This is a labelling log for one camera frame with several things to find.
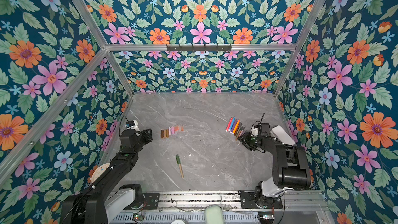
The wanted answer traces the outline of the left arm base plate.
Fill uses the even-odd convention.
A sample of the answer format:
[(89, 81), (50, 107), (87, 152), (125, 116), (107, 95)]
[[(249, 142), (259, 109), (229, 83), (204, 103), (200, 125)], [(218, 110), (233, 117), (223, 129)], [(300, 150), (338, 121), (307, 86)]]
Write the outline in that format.
[(143, 193), (144, 206), (143, 210), (156, 210), (158, 209), (160, 194), (159, 193)]

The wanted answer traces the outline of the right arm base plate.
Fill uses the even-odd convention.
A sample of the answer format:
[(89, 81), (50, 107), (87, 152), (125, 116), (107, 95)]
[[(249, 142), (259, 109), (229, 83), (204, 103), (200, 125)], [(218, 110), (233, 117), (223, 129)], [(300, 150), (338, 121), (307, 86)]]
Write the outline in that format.
[(243, 209), (282, 209), (280, 198), (265, 197), (261, 193), (239, 190), (240, 204)]

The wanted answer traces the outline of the tan cap brown pen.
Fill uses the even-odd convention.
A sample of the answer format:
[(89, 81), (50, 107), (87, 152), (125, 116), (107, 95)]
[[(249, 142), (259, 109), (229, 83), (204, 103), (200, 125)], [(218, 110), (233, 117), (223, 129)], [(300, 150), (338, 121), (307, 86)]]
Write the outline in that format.
[(238, 138), (241, 136), (241, 134), (242, 134), (242, 132), (244, 131), (244, 129), (245, 129), (244, 126), (242, 126), (242, 127), (240, 128), (240, 130), (239, 130), (239, 132), (238, 132), (238, 134), (237, 134), (236, 139), (238, 139)]

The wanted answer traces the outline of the blue marker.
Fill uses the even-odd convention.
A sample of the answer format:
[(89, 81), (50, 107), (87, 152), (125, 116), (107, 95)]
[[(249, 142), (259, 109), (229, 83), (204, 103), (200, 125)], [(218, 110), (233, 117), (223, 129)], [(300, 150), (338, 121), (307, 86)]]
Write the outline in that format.
[(235, 119), (236, 119), (235, 117), (232, 118), (231, 123), (230, 123), (230, 125), (228, 127), (228, 131), (230, 133), (232, 133), (232, 129), (233, 129), (233, 126), (234, 126), (234, 123), (235, 123)]

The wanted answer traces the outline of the pink highlighter marker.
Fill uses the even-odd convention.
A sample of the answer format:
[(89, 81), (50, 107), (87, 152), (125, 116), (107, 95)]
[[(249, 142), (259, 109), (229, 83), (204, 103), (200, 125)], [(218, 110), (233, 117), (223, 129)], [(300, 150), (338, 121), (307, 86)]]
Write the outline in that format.
[(229, 122), (228, 122), (228, 125), (227, 125), (227, 127), (226, 127), (226, 132), (230, 132), (230, 125), (231, 125), (233, 119), (234, 119), (234, 117), (231, 117), (231, 118), (230, 118), (230, 120), (229, 120)]

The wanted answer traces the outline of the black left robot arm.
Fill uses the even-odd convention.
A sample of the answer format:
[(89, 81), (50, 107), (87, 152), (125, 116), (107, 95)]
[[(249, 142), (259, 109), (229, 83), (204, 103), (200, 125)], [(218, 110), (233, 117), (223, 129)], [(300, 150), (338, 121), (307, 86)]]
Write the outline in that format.
[(121, 147), (111, 160), (110, 166), (99, 176), (90, 188), (77, 196), (69, 196), (62, 204), (62, 224), (106, 224), (105, 200), (112, 189), (135, 166), (138, 153), (152, 142), (152, 130), (128, 129), (120, 136)]

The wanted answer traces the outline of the purple marker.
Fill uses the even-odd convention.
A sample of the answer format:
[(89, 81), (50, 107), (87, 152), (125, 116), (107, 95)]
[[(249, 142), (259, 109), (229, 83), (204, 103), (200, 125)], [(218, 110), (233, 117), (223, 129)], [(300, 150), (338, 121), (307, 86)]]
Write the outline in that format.
[(235, 127), (236, 127), (236, 125), (237, 125), (237, 122), (238, 122), (238, 119), (235, 118), (235, 119), (234, 119), (234, 123), (233, 123), (232, 126), (231, 126), (230, 133), (233, 133), (233, 132), (234, 132)]

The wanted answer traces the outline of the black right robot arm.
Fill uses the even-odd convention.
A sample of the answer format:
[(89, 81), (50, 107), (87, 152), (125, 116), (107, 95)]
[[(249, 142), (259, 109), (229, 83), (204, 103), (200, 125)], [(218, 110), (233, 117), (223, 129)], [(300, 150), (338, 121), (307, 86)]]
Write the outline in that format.
[(259, 208), (276, 206), (287, 190), (309, 190), (312, 179), (305, 149), (279, 125), (256, 123), (238, 140), (249, 151), (272, 156), (272, 177), (261, 181), (254, 191), (253, 201)]

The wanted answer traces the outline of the orange marker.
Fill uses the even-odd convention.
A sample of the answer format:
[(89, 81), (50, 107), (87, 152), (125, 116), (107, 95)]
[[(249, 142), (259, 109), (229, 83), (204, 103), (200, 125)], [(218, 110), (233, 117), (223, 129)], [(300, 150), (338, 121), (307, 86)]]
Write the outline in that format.
[(237, 128), (239, 127), (239, 123), (240, 123), (240, 120), (238, 120), (238, 122), (237, 122), (237, 125), (236, 125), (236, 127), (235, 127), (234, 132), (233, 132), (233, 135), (235, 135), (235, 132), (236, 132)]

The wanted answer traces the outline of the brown pen clear grip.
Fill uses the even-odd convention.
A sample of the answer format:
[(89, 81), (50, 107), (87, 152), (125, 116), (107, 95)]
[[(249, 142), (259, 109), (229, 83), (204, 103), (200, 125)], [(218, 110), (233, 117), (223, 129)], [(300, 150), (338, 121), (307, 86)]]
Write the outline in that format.
[(236, 132), (235, 132), (235, 137), (236, 137), (236, 139), (237, 139), (237, 137), (238, 137), (238, 135), (239, 135), (239, 133), (240, 133), (240, 130), (241, 130), (242, 126), (243, 126), (243, 123), (240, 122), (240, 123), (239, 123), (239, 127), (237, 128), (237, 130), (236, 130)]

